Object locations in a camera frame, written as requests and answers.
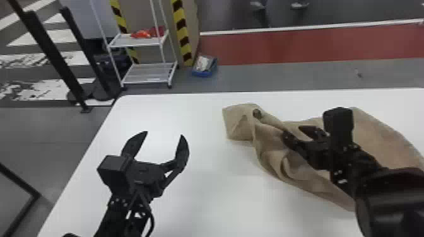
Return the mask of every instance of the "hazard stripe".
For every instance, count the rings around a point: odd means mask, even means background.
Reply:
[[[129,33],[127,23],[125,21],[124,16],[122,15],[121,7],[119,6],[118,0],[110,0],[110,7],[112,8],[112,12],[114,13],[116,23],[118,24],[118,27],[121,33],[123,34]],[[138,64],[139,61],[138,61],[137,52],[134,50],[133,47],[128,47],[127,49],[128,49],[129,56],[132,58],[132,60],[135,63]]]
[[[193,65],[193,54],[190,45],[189,31],[187,28],[186,14],[182,0],[171,0],[172,9],[174,11],[174,22],[177,29],[177,37],[180,45],[180,51],[185,66]]]

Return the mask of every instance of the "beige cloth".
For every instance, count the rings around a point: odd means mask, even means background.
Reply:
[[[355,121],[353,140],[377,161],[389,168],[419,167],[421,154],[402,134],[358,108],[351,108]],[[299,125],[323,128],[322,118],[299,122],[282,122],[258,105],[241,104],[223,109],[229,139],[252,141],[260,164],[280,180],[334,202],[346,210],[354,210],[354,201],[329,181],[328,171],[316,171],[296,152],[288,149],[280,137],[283,130],[302,140],[310,140]]]

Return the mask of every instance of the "shelf rack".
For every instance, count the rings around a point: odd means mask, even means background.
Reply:
[[[178,66],[177,56],[175,54],[174,45],[171,42],[171,38],[169,36],[169,27],[167,23],[167,19],[165,17],[165,12],[163,10],[162,1],[159,0],[159,7],[162,13],[163,22],[165,24],[165,32],[162,37],[152,37],[152,38],[132,38],[131,34],[121,33],[119,27],[116,25],[117,35],[114,39],[107,43],[106,35],[104,30],[100,24],[100,18],[97,15],[96,9],[93,4],[93,0],[90,0],[91,8],[94,12],[94,16],[96,18],[97,24],[100,29],[100,33],[102,34],[103,41],[105,45],[107,45],[107,52],[109,57],[111,58],[112,65],[114,67],[116,76],[119,79],[119,82],[122,87],[125,84],[144,84],[144,83],[167,83],[168,88],[172,87],[172,78],[174,76],[174,72]],[[150,8],[153,16],[153,21],[155,22],[156,27],[156,35],[159,34],[158,20],[155,12],[155,5],[153,0],[150,0]],[[172,48],[172,53],[174,56],[173,62],[167,62],[165,60],[165,54],[163,53],[163,45],[169,40],[169,44]],[[112,49],[116,48],[125,48],[128,54],[128,47],[158,47],[160,55],[162,57],[162,62],[152,63],[152,64],[136,64],[131,59],[131,67],[126,72],[125,76],[122,78],[119,74],[118,68],[116,66],[116,62],[112,55]]]

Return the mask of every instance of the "tabletop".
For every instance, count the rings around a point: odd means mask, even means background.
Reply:
[[[337,106],[358,107],[398,130],[422,153],[422,101],[419,88],[123,96],[38,235],[93,236],[110,197],[97,166],[147,130],[137,160],[173,159],[180,134],[191,152],[186,169],[151,204],[152,236],[362,236],[353,212],[275,179],[261,168],[249,142],[227,139],[221,110],[257,103],[280,120],[303,120]]]

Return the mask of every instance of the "cable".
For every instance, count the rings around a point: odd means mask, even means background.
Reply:
[[[153,217],[153,214],[151,212],[149,212],[149,215],[150,215],[150,228],[145,237],[150,237],[151,233],[153,232],[153,229],[155,228],[155,218]]]

